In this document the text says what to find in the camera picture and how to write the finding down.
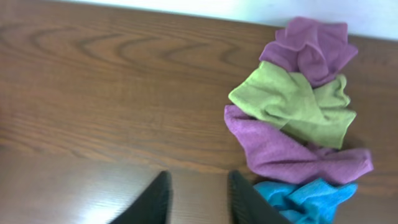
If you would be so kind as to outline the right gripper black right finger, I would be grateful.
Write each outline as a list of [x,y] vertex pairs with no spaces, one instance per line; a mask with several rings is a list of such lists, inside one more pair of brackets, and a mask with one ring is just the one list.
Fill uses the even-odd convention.
[[291,224],[238,170],[228,174],[228,183],[233,224]]

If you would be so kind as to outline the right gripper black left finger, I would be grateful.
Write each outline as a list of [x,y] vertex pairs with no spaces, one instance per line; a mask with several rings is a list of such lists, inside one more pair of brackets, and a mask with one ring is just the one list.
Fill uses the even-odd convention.
[[168,224],[171,204],[171,174],[163,170],[110,224]]

